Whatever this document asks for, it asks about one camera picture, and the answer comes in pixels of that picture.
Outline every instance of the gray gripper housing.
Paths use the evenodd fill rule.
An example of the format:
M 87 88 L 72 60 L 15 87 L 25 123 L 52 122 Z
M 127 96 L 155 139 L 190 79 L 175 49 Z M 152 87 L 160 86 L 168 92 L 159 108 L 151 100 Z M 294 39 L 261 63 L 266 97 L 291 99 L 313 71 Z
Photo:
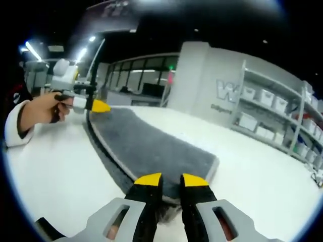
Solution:
M 145 203 L 115 198 L 89 217 L 86 228 L 73 237 L 59 238 L 57 242 L 106 242 L 109 228 L 120 212 L 128 209 L 119 227 L 115 242 L 131 242 Z M 221 209 L 229 227 L 237 235 L 232 242 L 282 242 L 279 239 L 268 239 L 255 230 L 253 220 L 226 200 L 198 203 L 196 207 L 204 222 L 209 242 L 227 242 L 216 214 Z
M 84 96 L 82 96 L 80 94 L 76 94 L 75 92 L 65 90 L 62 93 L 65 94 L 65 95 L 68 95 L 70 97 L 81 97 L 81 98 L 86 99 L 86 97 L 84 97 Z M 76 112 L 78 114 L 83 114 L 85 109 L 73 106 L 73 110 L 74 110 L 74 112 Z
M 216 211 L 223 215 L 229 228 L 235 234 L 232 242 L 282 242 L 268 239 L 255 230 L 253 220 L 226 200 L 196 204 L 208 235 L 209 242 L 227 242 Z
M 115 242 L 131 242 L 146 203 L 114 198 L 87 220 L 86 228 L 73 237 L 63 237 L 57 242 L 107 242 L 107 233 L 122 210 L 128 209 L 119 227 Z

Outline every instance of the white storage box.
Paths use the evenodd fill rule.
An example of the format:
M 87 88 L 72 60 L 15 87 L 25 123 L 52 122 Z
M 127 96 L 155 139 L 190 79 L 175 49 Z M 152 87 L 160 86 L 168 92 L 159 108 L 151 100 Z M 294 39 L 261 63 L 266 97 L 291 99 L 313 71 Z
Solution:
M 275 96 L 273 101 L 273 108 L 278 112 L 285 113 L 288 101 L 282 99 L 281 97 Z
M 297 143 L 296 149 L 297 149 L 297 154 L 299 154 L 303 158 L 306 157 L 307 152 L 309 151 L 309 148 L 303 143 Z
M 247 99 L 253 99 L 256 94 L 256 90 L 250 87 L 243 87 L 242 88 L 242 96 Z
M 270 130 L 266 130 L 266 138 L 269 140 L 273 140 L 274 139 L 275 134 L 270 131 Z
M 276 133 L 275 138 L 274 138 L 274 142 L 279 144 L 279 145 L 282 145 L 283 141 L 284 141 L 284 135 L 281 134 L 281 133 Z
M 310 118 L 303 119 L 303 126 L 309 131 L 310 134 L 314 134 L 316 124 Z
M 312 96 L 312 101 L 311 101 L 312 107 L 317 110 L 318 107 L 318 99 L 314 96 Z
M 274 96 L 275 95 L 273 93 L 265 89 L 260 89 L 256 94 L 256 100 L 271 107 L 273 104 Z
M 323 160 L 319 156 L 316 156 L 316 159 L 313 162 L 313 167 L 319 170 L 322 166 L 323 166 Z
M 323 112 L 323 100 L 321 99 L 317 102 L 317 111 Z
M 306 81 L 303 81 L 303 83 L 304 83 L 304 89 L 305 89 L 305 92 L 308 92 L 308 93 L 310 93 L 310 94 L 313 94 L 314 92 L 313 92 L 313 87 L 312 87 L 312 85 L 311 84 L 309 84 L 308 82 L 306 82 Z
M 261 127 L 261 126 L 258 126 L 256 128 L 256 134 L 259 135 L 259 136 L 262 136 L 264 138 L 266 138 L 266 132 L 267 132 L 267 129 Z
M 315 131 L 314 131 L 314 137 L 317 138 L 317 140 L 320 140 L 322 134 L 322 130 L 318 125 L 315 125 Z
M 244 112 L 240 113 L 240 120 L 238 123 L 239 126 L 254 131 L 257 123 L 258 121 L 253 116 L 250 116 Z
M 307 103 L 312 103 L 312 95 L 310 95 L 310 94 L 305 94 L 305 102 L 307 102 Z
M 308 163 L 313 163 L 316 157 L 317 157 L 317 154 L 314 151 L 309 150 L 305 158 L 308 161 Z

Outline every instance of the metal shelving unit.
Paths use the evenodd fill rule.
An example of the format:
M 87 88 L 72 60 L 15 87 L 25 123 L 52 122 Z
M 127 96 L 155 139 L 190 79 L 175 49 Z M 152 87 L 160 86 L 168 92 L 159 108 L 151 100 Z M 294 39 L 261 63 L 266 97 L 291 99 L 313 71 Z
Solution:
M 298 121 L 295 120 L 295 119 L 292 119 L 291 117 L 287 116 L 287 114 L 285 113 L 282 113 L 282 112 L 278 112 L 277 110 L 273 109 L 272 107 L 269 107 L 265 104 L 262 104 L 261 102 L 258 102 L 257 100 L 254 100 L 254 99 L 248 99 L 248 98 L 245 98 L 245 97 L 240 97 L 240 101 L 244 101 L 244 102 L 247 102 L 247 103 L 250 103 L 250 104 L 253 104 L 255 106 L 258 106 L 258 107 L 261 107 L 269 112 L 272 112 L 274 114 L 276 114 L 277 116 L 280 116 L 281 118 L 289 121 L 290 123 L 294 124 L 295 126 L 298 125 Z
M 282 113 L 274 108 L 267 106 L 257 100 L 254 99 L 248 99 L 241 95 L 242 88 L 245 83 L 245 80 L 248 80 L 247 82 L 253 83 L 256 86 L 259 86 L 264 89 L 268 89 L 272 91 L 275 95 L 279 95 L 281 97 L 284 97 L 288 100 L 292 100 L 293 103 L 297 103 L 298 105 L 298 119 L 293 119 L 289 116 L 289 113 L 292 111 L 291 106 L 288 108 L 287 113 Z M 302 125 L 302 119 L 304 112 L 307 112 L 310 114 L 311 117 L 313 117 L 317 122 L 323 122 L 323 115 L 316 110 L 310 103 L 305 102 L 305 90 L 302 88 L 301 93 L 298 93 L 297 91 L 293 90 L 292 88 L 288 87 L 284 83 L 281 83 L 278 80 L 275 80 L 271 77 L 268 77 L 266 75 L 263 75 L 262 73 L 253 71 L 251 69 L 246 68 L 246 62 L 244 61 L 242 66 L 242 72 L 241 72 L 241 85 L 238 90 L 239 92 L 239 98 L 237 100 L 237 103 L 234 107 L 234 110 L 232 111 L 231 116 L 231 129 L 240 132 L 242 134 L 245 134 L 247 136 L 250 136 L 251 138 L 254 138 L 258 141 L 261 141 L 263 143 L 266 143 L 274 148 L 279 149 L 280 151 L 300 160 L 301 162 L 306 163 L 306 160 L 301 157 L 299 154 L 294 153 L 294 147 L 296 145 L 297 140 L 299 139 L 299 136 L 301 134 L 305 134 L 310 140 L 313 141 L 311 149 L 314 147 L 318 147 L 320 152 L 320 157 L 323 158 L 323 145 L 317 140 L 317 138 L 311 134 L 303 125 Z M 235 125 L 235 121 L 237 118 L 237 114 L 239 112 L 239 106 L 242 104 L 248 104 L 248 105 L 254 105 L 257 107 L 260 107 L 261 109 L 270 112 L 273 115 L 276 115 L 280 117 L 281 119 L 286 121 L 286 127 L 290 126 L 293 127 L 294 135 L 290 142 L 289 147 L 286 147 L 284 145 L 280 145 L 275 143 L 274 141 L 270 139 L 266 139 L 262 136 L 257 135 L 256 133 L 245 129 L 243 127 Z
M 281 150 L 282 152 L 284 152 L 286 154 L 288 153 L 288 149 L 286 147 L 284 147 L 282 145 L 279 145 L 279 144 L 275 143 L 274 141 L 266 139 L 266 138 L 264 138 L 264 137 L 262 137 L 260 135 L 257 135 L 253 131 L 250 131 L 248 129 L 245 129 L 245 128 L 237 126 L 237 125 L 233 125 L 232 129 L 235 130 L 235 131 L 238 131 L 239 133 L 242 133 L 244 135 L 252 137 L 252 138 L 254 138 L 254 139 L 258 140 L 258 141 L 261 141 L 261 142 L 263 142 L 265 144 L 273 146 L 273 147 Z

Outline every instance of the shelf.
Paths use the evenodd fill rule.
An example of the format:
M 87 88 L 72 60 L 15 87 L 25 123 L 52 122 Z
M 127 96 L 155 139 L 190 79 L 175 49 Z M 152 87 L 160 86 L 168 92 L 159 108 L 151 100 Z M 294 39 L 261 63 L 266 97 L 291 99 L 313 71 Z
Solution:
M 306 159 L 301 157 L 299 154 L 293 152 L 292 153 L 292 156 L 295 158 L 295 159 L 298 159 L 299 161 L 303 162 L 303 163 L 307 163 Z
M 303 125 L 301 125 L 300 130 L 306 133 L 312 140 L 314 140 L 315 144 L 319 145 L 321 148 L 323 147 L 319 140 L 313 134 L 311 134 Z
M 279 150 L 281 150 L 281 151 L 283 151 L 285 153 L 288 153 L 288 149 L 285 146 L 277 144 L 274 141 L 266 139 L 266 138 L 264 138 L 262 136 L 259 136 L 259 135 L 255 134 L 253 131 L 250 131 L 248 129 L 245 129 L 245 128 L 237 126 L 237 125 L 232 125 L 231 129 L 234 130 L 234 131 L 237 131 L 239 133 L 242 133 L 244 135 L 247 135 L 247 136 L 249 136 L 251 138 L 254 138 L 255 140 L 258 140 L 258 141 L 261 141 L 261 142 L 263 142 L 265 144 L 273 146 L 273 147 L 275 147 L 275 148 L 277 148 L 277 149 L 279 149 Z
M 245 69 L 245 78 L 250 78 L 252 81 L 256 83 L 260 83 L 261 85 L 268 87 L 270 89 L 275 90 L 277 93 L 281 93 L 283 96 L 288 96 L 290 98 L 298 98 L 302 99 L 302 94 L 298 93 L 294 89 L 286 86 L 285 84 L 265 76 L 259 72 L 255 72 L 248 68 Z
M 291 122 L 291 123 L 292 123 L 292 124 L 294 124 L 295 126 L 297 126 L 297 125 L 298 125 L 298 121 L 297 121 L 297 120 L 295 120 L 295 119 L 293 119 L 293 118 L 291 118 L 291 117 L 288 117 L 285 113 L 278 112 L 277 110 L 273 109 L 272 107 L 267 106 L 267 105 L 265 105 L 265 104 L 263 104 L 263 103 L 261 103 L 261 102 L 259 102 L 259 101 L 256 101 L 256 100 L 253 100 L 253 99 L 251 100 L 251 99 L 245 98 L 245 97 L 243 97 L 243 96 L 241 96 L 241 97 L 240 97 L 240 100 L 242 100 L 242 101 L 244 101 L 244 102 L 251 103 L 251 104 L 253 104 L 253 105 L 255 105 L 255 106 L 258 106 L 258 107 L 261 107 L 261 108 L 263 108 L 263 109 L 266 109 L 266 110 L 268 110 L 268 111 L 270 111 L 270 112 L 272 112 L 272 113 L 276 114 L 277 116 L 279 116 L 279 117 L 281 117 L 281 118 L 283 118 L 283 119 L 285 119 L 285 120 L 287 120 L 287 121 Z
M 318 122 L 323 121 L 323 115 L 317 111 L 310 103 L 305 102 L 304 103 L 304 109 L 307 111 L 307 113 L 314 118 L 314 120 Z

